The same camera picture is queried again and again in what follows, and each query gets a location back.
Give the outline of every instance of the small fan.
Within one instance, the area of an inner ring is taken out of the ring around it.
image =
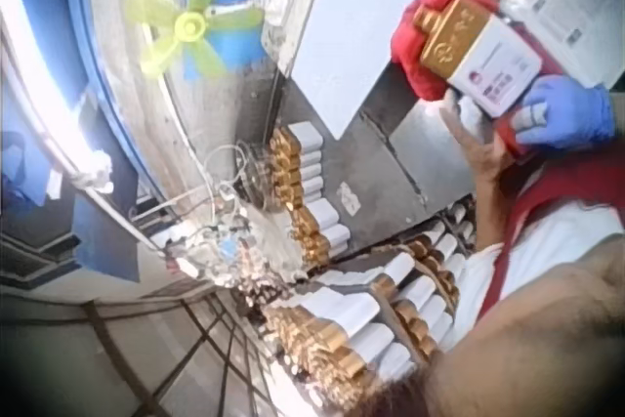
[[[188,0],[183,10],[173,0],[126,0],[130,21],[154,26],[160,33],[142,53],[140,64],[145,75],[161,75],[182,50],[193,57],[202,74],[215,77],[226,72],[226,64],[206,40],[206,34],[253,28],[263,21],[263,11],[249,7],[215,15],[206,11],[211,1]]]

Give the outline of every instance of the perfume bottle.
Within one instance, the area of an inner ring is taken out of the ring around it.
[[[540,71],[540,56],[475,0],[452,0],[442,12],[422,5],[413,24],[428,34],[421,64],[491,117],[508,110]]]

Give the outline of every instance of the wire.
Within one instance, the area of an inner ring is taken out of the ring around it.
[[[232,212],[230,213],[230,215],[234,216],[236,213],[238,213],[241,204],[240,204],[240,200],[239,197],[236,193],[236,190],[234,189],[234,184],[241,178],[241,176],[243,175],[243,172],[245,171],[245,168],[247,167],[248,164],[248,160],[247,160],[247,156],[245,155],[245,152],[243,151],[243,149],[238,146],[238,145],[233,145],[233,144],[224,144],[222,146],[218,146],[216,148],[214,148],[213,150],[211,150],[211,152],[206,156],[206,158],[204,159],[204,169],[206,171],[207,174],[207,178],[209,180],[209,185],[200,185],[196,188],[190,189],[187,192],[184,192],[182,194],[177,195],[176,197],[172,197],[171,199],[166,200],[165,202],[152,207],[149,210],[146,210],[145,212],[133,217],[131,219],[132,222],[136,222],[144,217],[147,217],[150,214],[153,214],[154,212],[157,212],[158,210],[164,208],[164,207],[169,207],[171,205],[174,205],[175,203],[177,203],[178,201],[180,201],[181,199],[187,198],[190,195],[196,193],[197,191],[199,191],[200,189],[206,188],[209,195],[208,197],[203,198],[202,200],[200,200],[199,202],[197,202],[195,205],[193,205],[190,209],[188,209],[185,213],[177,215],[177,219],[182,219],[184,217],[187,217],[189,214],[191,214],[193,211],[195,211],[198,207],[200,207],[201,205],[203,205],[205,202],[210,201],[211,204],[211,213],[212,213],[212,217],[211,217],[211,223],[215,223],[215,194],[213,192],[213,189],[211,188],[211,186],[213,186],[215,184],[215,180],[213,178],[213,176],[211,175],[211,172],[208,170],[208,164],[211,160],[211,158],[213,158],[218,152],[225,150],[225,149],[232,149],[234,151],[236,151],[238,153],[238,156],[240,156],[242,164],[241,166],[238,168],[238,171],[236,172],[236,174],[234,175],[234,178],[228,181],[220,181],[217,184],[217,188],[219,189],[219,193],[222,196],[222,198],[224,200],[233,200],[234,201],[234,209],[232,210]]]
[[[236,183],[241,178],[241,175],[243,174],[243,172],[245,171],[245,168],[247,166],[247,156],[245,156],[245,152],[243,151],[243,149],[240,146],[235,145],[235,144],[223,144],[222,146],[218,146],[217,148],[214,148],[213,150],[210,151],[210,153],[206,156],[206,158],[204,158],[204,169],[210,175],[210,171],[208,170],[208,163],[210,162],[211,158],[213,158],[220,151],[227,150],[227,149],[232,149],[232,150],[238,152],[238,154],[241,157],[241,160],[243,162],[241,167],[238,169],[238,171],[234,175],[234,178],[229,180],[229,181],[224,182],[224,183],[227,183],[229,185],[233,185],[234,183]]]

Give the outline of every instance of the gray surface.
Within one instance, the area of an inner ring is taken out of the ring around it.
[[[439,108],[440,102],[420,101],[390,137],[397,159],[431,214],[474,190],[467,161],[440,119]],[[461,120],[473,134],[488,134],[489,124],[470,100],[461,103]]]
[[[310,120],[324,137],[324,195],[352,231],[350,252],[383,241],[429,217],[422,199],[388,149],[384,137],[360,115],[335,141],[293,82],[286,86],[278,123]],[[361,208],[352,217],[337,189],[346,182]]]

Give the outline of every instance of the blue glove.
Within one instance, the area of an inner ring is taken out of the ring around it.
[[[587,89],[570,77],[547,75],[534,82],[522,106],[520,112],[541,114],[544,119],[517,133],[522,145],[572,148],[605,142],[616,135],[604,86]]]

